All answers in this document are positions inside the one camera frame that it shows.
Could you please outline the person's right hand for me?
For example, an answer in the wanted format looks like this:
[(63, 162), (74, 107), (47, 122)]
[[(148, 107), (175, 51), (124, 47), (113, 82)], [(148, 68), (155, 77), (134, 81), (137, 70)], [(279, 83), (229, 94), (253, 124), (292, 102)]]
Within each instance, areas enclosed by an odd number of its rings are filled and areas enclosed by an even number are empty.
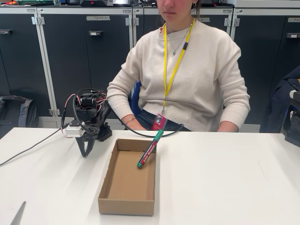
[(126, 126), (131, 128), (132, 130), (145, 130), (143, 126), (136, 120), (131, 120), (126, 123)]

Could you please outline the person's left hand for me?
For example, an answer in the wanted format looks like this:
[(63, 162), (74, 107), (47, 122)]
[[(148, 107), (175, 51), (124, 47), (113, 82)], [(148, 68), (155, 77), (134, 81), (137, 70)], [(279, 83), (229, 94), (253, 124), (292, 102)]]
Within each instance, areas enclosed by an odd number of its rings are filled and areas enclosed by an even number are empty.
[(229, 121), (222, 121), (219, 125), (219, 128), (218, 128), (218, 132), (238, 132), (239, 128), (229, 122)]

